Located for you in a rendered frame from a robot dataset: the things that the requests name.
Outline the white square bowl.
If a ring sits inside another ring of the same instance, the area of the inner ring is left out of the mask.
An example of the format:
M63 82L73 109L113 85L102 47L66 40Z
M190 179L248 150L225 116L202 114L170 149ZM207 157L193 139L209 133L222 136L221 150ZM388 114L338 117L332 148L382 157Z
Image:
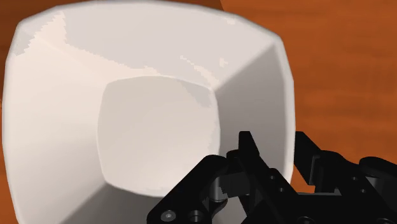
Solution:
M146 224L200 160L236 149L242 130L268 166L293 173L282 39L194 4L89 1L22 20L2 119L19 224Z

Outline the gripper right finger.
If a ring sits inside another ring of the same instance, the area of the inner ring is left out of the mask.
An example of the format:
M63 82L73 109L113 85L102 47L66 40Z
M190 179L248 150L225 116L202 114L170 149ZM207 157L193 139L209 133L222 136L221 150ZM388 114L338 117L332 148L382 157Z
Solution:
M294 165L315 188L304 197L316 224L397 224L397 164L379 157L355 164L297 131Z

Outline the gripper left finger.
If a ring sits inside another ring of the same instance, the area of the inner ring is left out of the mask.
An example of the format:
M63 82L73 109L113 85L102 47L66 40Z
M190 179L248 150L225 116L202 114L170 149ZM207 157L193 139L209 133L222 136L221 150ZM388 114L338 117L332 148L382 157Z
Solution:
M250 132L225 157L204 157L147 215L147 224L212 224L237 197L246 218L241 224L292 224L282 194L289 183L261 158Z

